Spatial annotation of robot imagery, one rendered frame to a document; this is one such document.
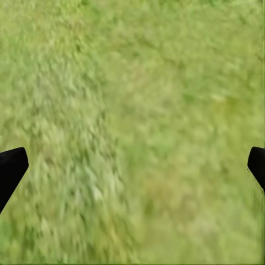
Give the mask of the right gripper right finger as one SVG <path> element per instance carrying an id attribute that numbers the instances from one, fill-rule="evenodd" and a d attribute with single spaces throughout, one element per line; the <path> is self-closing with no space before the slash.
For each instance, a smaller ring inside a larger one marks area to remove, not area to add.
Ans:
<path id="1" fill-rule="evenodd" d="M 247 165 L 265 191 L 265 149 L 254 146 L 250 152 Z"/>

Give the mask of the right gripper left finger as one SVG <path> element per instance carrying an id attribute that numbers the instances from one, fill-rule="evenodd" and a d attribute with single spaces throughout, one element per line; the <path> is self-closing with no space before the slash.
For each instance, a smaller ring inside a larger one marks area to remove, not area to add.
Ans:
<path id="1" fill-rule="evenodd" d="M 25 148 L 0 153 L 0 213 L 29 167 Z"/>

